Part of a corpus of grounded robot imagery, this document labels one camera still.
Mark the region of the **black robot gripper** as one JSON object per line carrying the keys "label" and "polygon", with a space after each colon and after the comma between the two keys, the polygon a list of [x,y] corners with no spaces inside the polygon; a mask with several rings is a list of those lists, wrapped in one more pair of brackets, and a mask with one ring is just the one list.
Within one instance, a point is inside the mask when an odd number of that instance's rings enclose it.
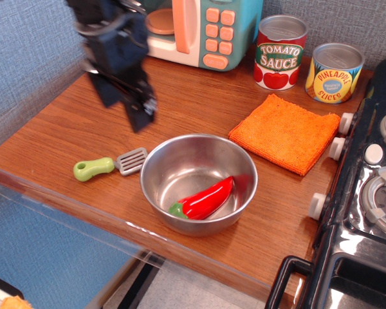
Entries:
{"label": "black robot gripper", "polygon": [[[137,98],[122,100],[132,130],[137,133],[154,122],[157,102],[142,62],[149,52],[145,16],[123,14],[113,21],[83,24],[90,59],[103,75],[125,86]],[[104,76],[88,73],[106,108],[118,103],[121,93]]]}

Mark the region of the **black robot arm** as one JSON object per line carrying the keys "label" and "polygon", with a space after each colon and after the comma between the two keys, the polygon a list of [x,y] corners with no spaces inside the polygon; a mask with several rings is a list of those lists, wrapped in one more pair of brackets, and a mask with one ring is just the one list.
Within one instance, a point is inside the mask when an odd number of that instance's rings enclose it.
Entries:
{"label": "black robot arm", "polygon": [[122,102],[139,132],[154,121],[157,101],[142,68],[149,47],[145,9],[138,1],[68,1],[84,39],[82,67],[106,107]]}

